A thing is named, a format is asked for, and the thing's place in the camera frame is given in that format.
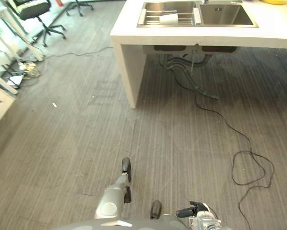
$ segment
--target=white counter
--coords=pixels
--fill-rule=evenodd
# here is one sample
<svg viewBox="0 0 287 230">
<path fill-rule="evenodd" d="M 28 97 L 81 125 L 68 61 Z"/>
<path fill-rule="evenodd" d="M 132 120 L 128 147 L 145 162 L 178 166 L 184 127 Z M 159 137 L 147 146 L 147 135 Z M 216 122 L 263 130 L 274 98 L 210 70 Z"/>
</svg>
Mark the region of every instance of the white counter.
<svg viewBox="0 0 287 230">
<path fill-rule="evenodd" d="M 137 28 L 143 3 L 161 0 L 127 0 L 110 36 L 121 44 L 215 45 L 287 48 L 287 4 L 244 1 L 259 28 L 162 27 Z"/>
<path fill-rule="evenodd" d="M 142 45 L 199 44 L 287 48 L 287 4 L 271 5 L 258 0 L 245 0 L 244 8 L 258 24 L 258 28 L 137 28 L 144 2 L 145 0 L 127 0 L 110 33 L 131 108 L 136 107 L 146 60 Z"/>
</svg>

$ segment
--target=gray carpet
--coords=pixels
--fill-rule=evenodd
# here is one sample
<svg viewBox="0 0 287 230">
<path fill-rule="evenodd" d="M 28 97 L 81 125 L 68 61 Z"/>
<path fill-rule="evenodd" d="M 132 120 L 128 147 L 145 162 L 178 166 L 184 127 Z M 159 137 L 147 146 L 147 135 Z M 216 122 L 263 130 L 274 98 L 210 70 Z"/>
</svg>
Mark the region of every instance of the gray carpet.
<svg viewBox="0 0 287 230">
<path fill-rule="evenodd" d="M 39 47 L 52 55 L 110 46 L 123 3 L 94 3 L 95 11 L 84 9 L 83 18 L 63 15 L 58 22 L 67 40 L 54 34 L 47 48 Z M 47 230 L 91 219 L 124 156 L 133 175 L 124 216 L 148 217 L 155 199 L 163 213 L 174 214 L 188 207 L 188 199 L 209 204 L 224 225 L 247 229 L 237 206 L 247 186 L 234 185 L 230 174 L 235 152 L 249 149 L 246 139 L 220 116 L 198 109 L 194 94 L 158 59 L 148 57 L 135 110 L 112 49 L 39 64 L 44 74 L 24 82 L 0 122 L 0 230 Z M 241 205 L 251 228 L 287 229 L 287 50 L 241 48 L 213 56 L 194 75 L 220 96 L 198 96 L 198 103 L 221 112 L 275 165 L 271 188 L 252 190 Z M 179 72 L 176 77 L 187 86 Z M 270 173 L 270 165 L 259 161 Z M 236 163 L 241 183 L 262 173 L 249 157 Z"/>
</svg>

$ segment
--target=stainless steel sink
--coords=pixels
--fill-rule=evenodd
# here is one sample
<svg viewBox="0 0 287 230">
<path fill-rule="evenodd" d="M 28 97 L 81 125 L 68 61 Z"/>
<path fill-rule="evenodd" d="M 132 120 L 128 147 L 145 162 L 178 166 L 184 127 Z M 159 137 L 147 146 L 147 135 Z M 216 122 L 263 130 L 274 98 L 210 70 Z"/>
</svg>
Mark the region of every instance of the stainless steel sink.
<svg viewBox="0 0 287 230">
<path fill-rule="evenodd" d="M 151 27 L 189 27 L 194 24 L 193 8 L 195 1 L 168 1 L 168 2 L 145 2 L 139 19 L 139 26 Z M 177 14 L 178 21 L 172 25 L 160 24 L 160 17 Z"/>
<path fill-rule="evenodd" d="M 241 4 L 215 4 L 210 1 L 208 4 L 201 4 L 200 10 L 205 25 L 256 26 Z"/>
<path fill-rule="evenodd" d="M 177 20 L 163 24 L 164 15 Z M 258 27 L 240 0 L 145 2 L 137 27 Z"/>
</svg>

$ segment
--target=counter leg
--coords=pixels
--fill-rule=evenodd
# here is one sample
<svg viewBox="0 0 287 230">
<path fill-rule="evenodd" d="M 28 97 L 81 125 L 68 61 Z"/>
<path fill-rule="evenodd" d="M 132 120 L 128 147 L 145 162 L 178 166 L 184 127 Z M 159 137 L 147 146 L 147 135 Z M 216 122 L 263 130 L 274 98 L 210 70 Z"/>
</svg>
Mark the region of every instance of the counter leg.
<svg viewBox="0 0 287 230">
<path fill-rule="evenodd" d="M 142 46 L 121 45 L 114 40 L 112 43 L 130 107 L 135 108 L 143 78 L 146 54 L 143 53 Z"/>
</svg>

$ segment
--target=white countertop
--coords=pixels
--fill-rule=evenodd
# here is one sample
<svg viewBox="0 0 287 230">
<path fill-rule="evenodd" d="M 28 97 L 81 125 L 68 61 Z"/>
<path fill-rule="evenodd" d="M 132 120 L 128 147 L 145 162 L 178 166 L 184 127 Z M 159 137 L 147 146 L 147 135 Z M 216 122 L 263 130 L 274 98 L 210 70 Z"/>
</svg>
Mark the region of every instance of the white countertop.
<svg viewBox="0 0 287 230">
<path fill-rule="evenodd" d="M 127 0 L 110 33 L 126 45 L 205 45 L 287 48 L 287 3 L 271 5 L 258 0 L 243 1 L 259 28 L 161 27 L 137 28 L 144 2 Z"/>
</svg>

